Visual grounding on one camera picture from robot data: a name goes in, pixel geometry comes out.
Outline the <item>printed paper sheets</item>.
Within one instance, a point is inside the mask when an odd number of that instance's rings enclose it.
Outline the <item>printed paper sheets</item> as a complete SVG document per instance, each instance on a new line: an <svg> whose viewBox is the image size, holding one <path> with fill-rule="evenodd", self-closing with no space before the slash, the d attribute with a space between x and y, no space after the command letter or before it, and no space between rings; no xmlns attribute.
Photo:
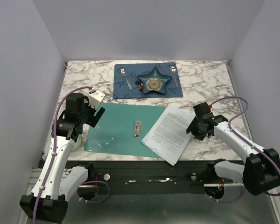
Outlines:
<svg viewBox="0 0 280 224"><path fill-rule="evenodd" d="M193 138L192 134L186 133L186 129L194 118L195 116L169 104L141 142L174 166Z"/></svg>

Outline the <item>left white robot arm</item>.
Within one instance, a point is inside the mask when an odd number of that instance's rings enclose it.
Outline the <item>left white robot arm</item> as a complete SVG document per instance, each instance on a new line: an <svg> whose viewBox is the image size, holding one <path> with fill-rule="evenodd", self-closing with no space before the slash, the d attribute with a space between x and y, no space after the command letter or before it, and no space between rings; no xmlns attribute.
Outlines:
<svg viewBox="0 0 280 224"><path fill-rule="evenodd" d="M63 178L68 157L77 145L85 124L95 127L105 109L100 107L105 94L93 91L88 96L71 92L57 107L52 126L50 149L41 174L29 195L23 195L20 206L28 218L36 221L62 223L70 198L78 187L94 180L92 163L75 165L70 174Z"/></svg>

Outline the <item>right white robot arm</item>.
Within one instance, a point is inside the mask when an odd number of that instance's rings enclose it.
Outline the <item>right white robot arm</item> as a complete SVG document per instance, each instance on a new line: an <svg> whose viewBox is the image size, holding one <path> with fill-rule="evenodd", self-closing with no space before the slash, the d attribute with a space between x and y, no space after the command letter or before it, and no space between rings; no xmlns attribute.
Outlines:
<svg viewBox="0 0 280 224"><path fill-rule="evenodd" d="M280 186L280 158L273 148L265 149L238 132L223 115L213 115L211 106L201 103L193 107L195 117L186 132L194 139L204 140L212 136L220 139L242 160L243 165L220 159L211 162L205 171L206 179L215 183L227 178L244 185L257 196Z"/></svg>

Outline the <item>teal plastic folder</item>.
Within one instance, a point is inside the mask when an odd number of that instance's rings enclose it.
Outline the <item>teal plastic folder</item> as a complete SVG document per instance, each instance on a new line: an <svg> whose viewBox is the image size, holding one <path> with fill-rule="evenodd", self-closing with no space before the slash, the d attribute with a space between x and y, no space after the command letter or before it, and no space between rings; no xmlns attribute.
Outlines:
<svg viewBox="0 0 280 224"><path fill-rule="evenodd" d="M141 143L165 107L102 103L105 108L96 126L90 127L85 152L120 154L143 157L159 156ZM136 121L141 121L140 137L134 136Z"/></svg>

